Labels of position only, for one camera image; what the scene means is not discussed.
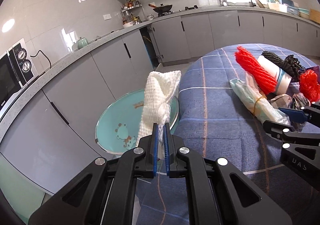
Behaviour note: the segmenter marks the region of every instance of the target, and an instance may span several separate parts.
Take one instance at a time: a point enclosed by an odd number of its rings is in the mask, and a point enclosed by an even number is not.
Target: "black cable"
[[[292,77],[292,82],[298,82],[300,79],[299,70],[305,69],[297,58],[293,55],[288,55],[284,60],[282,60],[278,55],[273,52],[263,51],[262,55],[277,65],[280,69],[284,70]]]
[[[47,60],[49,61],[49,64],[50,64],[50,69],[51,69],[51,61],[49,60],[49,58],[47,57],[47,55],[44,54],[44,52],[43,52],[42,50],[39,50],[35,56],[31,56],[31,55],[30,55],[30,57],[32,57],[32,58],[36,57],[36,56],[39,54],[39,52],[41,52],[41,53],[47,58]]]

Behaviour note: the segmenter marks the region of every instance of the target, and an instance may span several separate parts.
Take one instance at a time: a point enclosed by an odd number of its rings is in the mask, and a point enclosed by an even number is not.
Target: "microwave door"
[[[22,89],[7,53],[0,58],[0,117],[15,101]]]

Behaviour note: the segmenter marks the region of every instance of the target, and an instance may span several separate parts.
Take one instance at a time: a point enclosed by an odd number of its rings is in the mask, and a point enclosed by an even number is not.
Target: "microwave knob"
[[[22,49],[21,51],[19,51],[18,53],[19,60],[24,60],[26,56],[27,56],[27,51],[25,49]]]
[[[30,61],[25,61],[25,62],[22,64],[22,70],[23,70],[24,72],[28,72],[30,69],[31,69],[31,62],[30,62]]]

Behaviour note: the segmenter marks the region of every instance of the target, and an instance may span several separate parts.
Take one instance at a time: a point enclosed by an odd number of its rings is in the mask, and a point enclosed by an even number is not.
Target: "microwave oven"
[[[0,55],[0,119],[37,77],[24,39]]]

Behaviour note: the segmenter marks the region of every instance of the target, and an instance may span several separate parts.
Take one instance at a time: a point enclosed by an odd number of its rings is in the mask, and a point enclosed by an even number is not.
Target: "red yarn bundle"
[[[313,70],[307,70],[300,75],[299,91],[302,92],[310,102],[316,102],[320,99],[318,76]]]
[[[238,46],[235,52],[236,61],[256,80],[257,84],[268,95],[276,90],[277,81],[267,72],[255,59],[255,57],[245,48]]]

